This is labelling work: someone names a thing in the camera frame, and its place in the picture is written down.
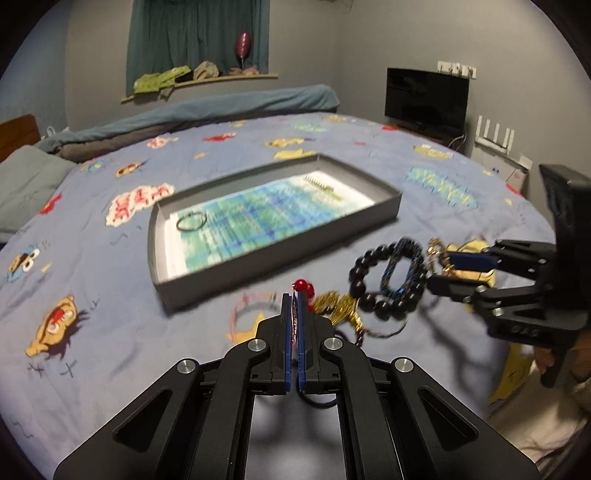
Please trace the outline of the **person's right hand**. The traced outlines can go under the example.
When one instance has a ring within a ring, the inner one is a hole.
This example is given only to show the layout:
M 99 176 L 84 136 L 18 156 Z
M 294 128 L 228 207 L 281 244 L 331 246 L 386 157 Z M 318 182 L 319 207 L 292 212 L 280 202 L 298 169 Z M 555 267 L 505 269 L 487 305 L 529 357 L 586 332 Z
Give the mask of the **person's right hand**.
M 555 356 L 552 350 L 541 347 L 534 348 L 534 359 L 537 369 L 541 374 L 544 374 L 555 363 Z

